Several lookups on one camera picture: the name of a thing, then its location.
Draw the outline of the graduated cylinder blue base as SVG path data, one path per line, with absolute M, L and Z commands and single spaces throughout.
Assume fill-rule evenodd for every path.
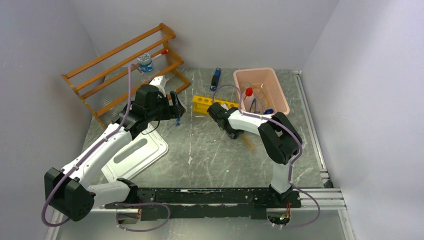
M 270 115 L 270 114 L 273 114 L 273 113 L 274 113 L 274 110 L 272 108 L 269 108 L 269 109 L 266 109 L 263 114 L 264 115 Z

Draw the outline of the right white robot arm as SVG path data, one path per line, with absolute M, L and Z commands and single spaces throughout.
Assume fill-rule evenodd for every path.
M 282 112 L 260 115 L 236 107 L 226 109 L 216 102 L 207 109 L 207 113 L 232 140 L 244 132 L 260 136 L 267 156 L 273 161 L 270 202 L 275 207 L 287 203 L 293 190 L 293 162 L 303 152 L 302 138 L 287 116 Z

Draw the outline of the blue safety goggles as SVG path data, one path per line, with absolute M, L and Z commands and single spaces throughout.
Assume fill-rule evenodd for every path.
M 249 112 L 255 113 L 255 114 L 259 113 L 259 111 L 257 110 L 257 99 L 256 98 L 254 98 L 252 100 L 252 103 L 251 103 L 250 108 L 249 108 Z

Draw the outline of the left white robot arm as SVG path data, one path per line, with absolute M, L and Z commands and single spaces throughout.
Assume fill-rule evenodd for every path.
M 150 122 L 178 119 L 186 112 L 177 93 L 171 91 L 169 95 L 167 97 L 157 85 L 141 85 L 135 99 L 128 98 L 123 110 L 91 146 L 61 169 L 52 167 L 45 173 L 41 220 L 46 226 L 54 226 L 46 219 L 49 206 L 77 222 L 92 208 L 108 204 L 132 208 L 138 203 L 138 187 L 131 181 L 118 178 L 92 185 L 92 178 L 117 152 L 146 130 Z

